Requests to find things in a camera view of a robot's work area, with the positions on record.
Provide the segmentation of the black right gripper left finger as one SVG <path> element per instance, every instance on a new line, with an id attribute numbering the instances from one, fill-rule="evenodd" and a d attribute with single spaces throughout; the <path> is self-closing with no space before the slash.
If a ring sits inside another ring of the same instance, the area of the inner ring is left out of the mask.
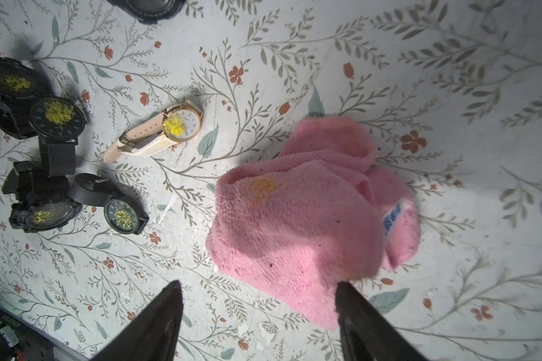
<path id="1" fill-rule="evenodd" d="M 172 281 L 93 360 L 173 361 L 183 309 L 181 283 Z"/>

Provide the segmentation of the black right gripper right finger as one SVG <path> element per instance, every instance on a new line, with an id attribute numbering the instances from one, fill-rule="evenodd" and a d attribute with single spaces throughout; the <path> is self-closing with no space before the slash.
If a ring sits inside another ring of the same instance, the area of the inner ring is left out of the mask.
<path id="1" fill-rule="evenodd" d="M 427 360 L 350 283 L 337 284 L 335 303 L 345 361 Z"/>

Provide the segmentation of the pink cloth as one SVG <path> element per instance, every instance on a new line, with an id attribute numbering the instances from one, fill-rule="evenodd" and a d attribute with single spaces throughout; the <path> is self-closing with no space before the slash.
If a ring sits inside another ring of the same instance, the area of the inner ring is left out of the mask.
<path id="1" fill-rule="evenodd" d="M 306 118 L 277 158 L 221 176 L 206 239 L 218 270 L 336 329 L 337 284 L 397 269 L 421 242 L 413 192 L 376 156 L 355 120 Z"/>

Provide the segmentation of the black strap wristwatch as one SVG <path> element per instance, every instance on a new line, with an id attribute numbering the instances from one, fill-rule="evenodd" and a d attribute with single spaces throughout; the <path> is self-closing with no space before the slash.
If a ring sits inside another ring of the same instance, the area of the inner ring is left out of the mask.
<path id="1" fill-rule="evenodd" d="M 108 0 L 108 3 L 145 25 L 176 16 L 186 4 L 185 0 Z"/>

